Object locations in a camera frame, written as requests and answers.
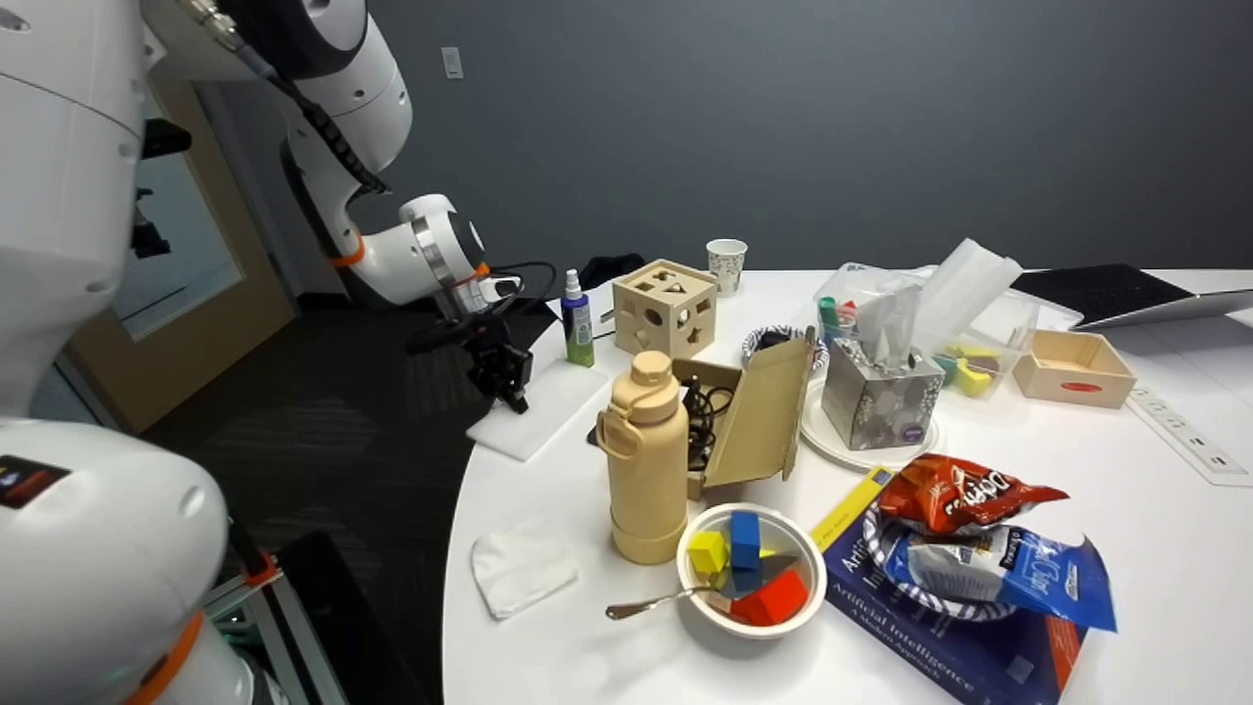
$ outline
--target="tissue box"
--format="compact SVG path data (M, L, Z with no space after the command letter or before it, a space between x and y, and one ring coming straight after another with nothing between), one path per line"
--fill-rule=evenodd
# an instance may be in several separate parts
M1013 377L1024 394L1093 406L1120 406L1136 388L1120 354L1097 333L1037 329Z
M823 410L849 450L915 447L927 439L945 368L932 355L877 368L862 343L832 343Z
M614 343L692 355L717 333L717 283L704 272L653 260L614 277Z

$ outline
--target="chip bag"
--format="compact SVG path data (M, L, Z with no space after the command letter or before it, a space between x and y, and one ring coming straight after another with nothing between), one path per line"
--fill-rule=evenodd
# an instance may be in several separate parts
M968 460L919 453L877 494L877 508L923 535L978 535L1063 496L1054 486L1028 486Z

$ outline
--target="round white table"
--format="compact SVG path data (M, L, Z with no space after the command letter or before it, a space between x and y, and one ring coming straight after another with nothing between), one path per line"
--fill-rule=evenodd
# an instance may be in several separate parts
M760 325L811 325L811 294L832 274L750 272L721 298L717 343L700 360L738 363ZM1191 291L1249 287L1249 272L1163 274ZM1214 431L1253 467L1253 315L1191 320L1200 333L1129 342L1123 355L1152 388ZM535 360L559 360L559 325L535 342ZM603 618L614 598L670 590L675 565L636 569L609 544L603 453L588 447L609 383L626 354L599 342L588 394L567 406L558 439L528 464L478 447L448 555L443 689L451 705L554 700L951 700L919 670L849 621L837 606L767 654L727 658L692 640L661 602L632 621ZM554 363L535 363L539 401ZM1068 406L1024 401L1005 380L992 401L939 394L936 450L978 460L1028 480L1068 488L1068 500L1030 513L1030 524L1088 534L1118 582L1120 633L1093 632L1065 700L1246 700L1246 632L1253 628L1253 488L1218 488L1176 453L1133 406ZM789 480L750 486L750 500L816 524L858 474L800 450ZM577 552L581 580L554 598L494 621L470 580L481 534L545 517Z

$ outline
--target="blue block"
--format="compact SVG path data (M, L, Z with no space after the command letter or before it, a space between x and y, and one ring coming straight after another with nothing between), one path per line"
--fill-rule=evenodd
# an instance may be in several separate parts
M760 517L755 513L731 513L727 542L731 542L731 571L755 571L755 565L760 565Z

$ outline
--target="small bottle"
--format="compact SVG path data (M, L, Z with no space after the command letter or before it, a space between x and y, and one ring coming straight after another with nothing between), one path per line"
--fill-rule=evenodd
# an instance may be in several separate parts
M566 360L590 368L594 363L590 306L588 306L588 291L581 287L581 272L566 272L559 329L566 329Z
M819 298L819 329L823 329L823 343L837 343L845 337L845 329L837 325L837 306L834 298Z
M613 467L614 552L636 565L675 561L691 508L691 410L676 405L667 354L648 349L632 360L594 439Z

